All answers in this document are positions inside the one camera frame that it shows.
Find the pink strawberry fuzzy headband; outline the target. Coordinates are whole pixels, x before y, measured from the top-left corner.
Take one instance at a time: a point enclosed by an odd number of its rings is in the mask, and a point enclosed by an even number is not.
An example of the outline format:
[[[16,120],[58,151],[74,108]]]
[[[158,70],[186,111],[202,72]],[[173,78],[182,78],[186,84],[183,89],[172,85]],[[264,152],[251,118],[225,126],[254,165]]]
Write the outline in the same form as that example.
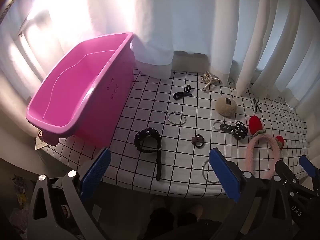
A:
[[[255,153],[261,147],[261,152],[264,150],[266,153],[271,154],[268,159],[265,159],[268,164],[265,164],[263,169],[263,178],[270,179],[276,174],[275,165],[280,160],[280,153],[285,146],[285,140],[281,135],[274,136],[267,133],[260,118],[256,115],[249,118],[248,128],[252,137],[246,148],[245,169],[253,173]]]

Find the brown snap hair clip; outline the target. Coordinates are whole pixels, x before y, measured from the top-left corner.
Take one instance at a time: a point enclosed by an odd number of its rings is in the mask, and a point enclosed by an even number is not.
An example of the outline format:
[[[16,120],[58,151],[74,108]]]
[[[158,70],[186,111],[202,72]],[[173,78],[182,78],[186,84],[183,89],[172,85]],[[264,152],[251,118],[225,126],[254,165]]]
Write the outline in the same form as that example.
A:
[[[261,108],[256,98],[253,99],[253,103],[254,103],[254,113],[258,113],[258,112],[261,113]]]

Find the beige fluffy round clip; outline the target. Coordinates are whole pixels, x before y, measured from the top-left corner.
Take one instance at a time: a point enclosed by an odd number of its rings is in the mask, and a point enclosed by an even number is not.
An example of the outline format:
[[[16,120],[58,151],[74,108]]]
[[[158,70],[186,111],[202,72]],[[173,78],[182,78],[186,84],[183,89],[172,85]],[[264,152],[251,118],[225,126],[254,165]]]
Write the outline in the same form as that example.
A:
[[[236,113],[237,104],[232,98],[220,97],[216,100],[215,110],[222,116],[231,117]]]

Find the black studded headband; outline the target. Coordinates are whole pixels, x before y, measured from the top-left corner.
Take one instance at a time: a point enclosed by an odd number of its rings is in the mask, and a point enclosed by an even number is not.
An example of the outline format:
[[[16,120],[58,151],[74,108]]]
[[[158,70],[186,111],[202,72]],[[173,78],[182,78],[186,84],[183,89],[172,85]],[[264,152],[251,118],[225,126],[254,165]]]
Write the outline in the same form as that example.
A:
[[[139,152],[156,154],[156,180],[160,181],[162,174],[162,137],[159,132],[152,127],[137,132],[134,145]]]

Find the pearl gold claw clip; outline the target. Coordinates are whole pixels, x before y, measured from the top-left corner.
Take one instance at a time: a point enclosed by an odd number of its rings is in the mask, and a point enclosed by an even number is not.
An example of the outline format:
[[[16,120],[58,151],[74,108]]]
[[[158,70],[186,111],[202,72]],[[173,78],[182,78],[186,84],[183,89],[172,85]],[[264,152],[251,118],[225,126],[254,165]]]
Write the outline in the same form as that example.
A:
[[[210,72],[205,72],[203,77],[201,77],[201,81],[205,83],[205,86],[203,87],[203,91],[206,89],[209,89],[211,85],[219,83],[220,79],[216,76],[212,76]]]

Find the paper tag on table edge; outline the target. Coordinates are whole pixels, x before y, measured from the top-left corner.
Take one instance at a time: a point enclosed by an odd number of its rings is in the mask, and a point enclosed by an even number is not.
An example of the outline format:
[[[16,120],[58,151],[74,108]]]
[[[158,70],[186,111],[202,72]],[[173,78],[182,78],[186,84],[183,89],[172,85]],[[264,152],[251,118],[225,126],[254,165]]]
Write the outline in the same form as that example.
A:
[[[35,150],[40,150],[47,146],[48,144],[43,140],[43,132],[39,129],[35,138]]]

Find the pink plastic bin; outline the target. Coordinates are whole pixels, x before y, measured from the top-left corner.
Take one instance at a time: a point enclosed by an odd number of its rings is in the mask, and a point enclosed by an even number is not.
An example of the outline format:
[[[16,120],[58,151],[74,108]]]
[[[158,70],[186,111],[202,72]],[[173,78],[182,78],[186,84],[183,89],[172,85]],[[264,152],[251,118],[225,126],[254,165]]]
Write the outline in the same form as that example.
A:
[[[133,33],[85,40],[51,70],[31,99],[26,119],[55,146],[72,135],[95,147],[111,144],[133,83]]]

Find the black grid white tablecloth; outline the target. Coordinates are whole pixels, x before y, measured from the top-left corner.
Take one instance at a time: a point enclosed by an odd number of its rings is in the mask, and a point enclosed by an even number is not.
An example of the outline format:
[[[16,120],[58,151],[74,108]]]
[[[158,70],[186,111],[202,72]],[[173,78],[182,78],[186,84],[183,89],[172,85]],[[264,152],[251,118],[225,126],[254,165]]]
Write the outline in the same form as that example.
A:
[[[298,179],[306,176],[299,164],[308,152],[306,123],[282,98],[257,99],[261,113],[254,113],[251,90],[238,96],[233,80],[226,86],[213,85],[203,91],[201,74],[172,72],[159,80],[133,72],[133,86],[113,134],[111,162],[103,182],[146,193],[175,197],[218,196],[224,193],[207,159],[216,147],[227,160],[245,168],[245,153],[251,136],[236,140],[219,130],[221,124],[247,125],[256,115],[271,135],[281,135],[285,146],[281,159]],[[232,98],[236,113],[225,117],[215,110],[220,97]],[[152,127],[162,137],[162,175],[156,180],[157,164],[153,153],[142,153],[134,146],[137,132]]]

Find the white curtain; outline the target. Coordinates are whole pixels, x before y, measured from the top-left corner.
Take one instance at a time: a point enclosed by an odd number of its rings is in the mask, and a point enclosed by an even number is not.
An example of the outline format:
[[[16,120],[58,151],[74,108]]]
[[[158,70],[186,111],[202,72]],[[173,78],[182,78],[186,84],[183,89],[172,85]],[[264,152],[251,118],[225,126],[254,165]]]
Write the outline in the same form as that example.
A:
[[[31,136],[27,102],[76,44],[133,32],[144,74],[167,77],[179,52],[192,69],[282,97],[319,139],[319,13],[308,0],[8,0],[1,11],[1,110]]]

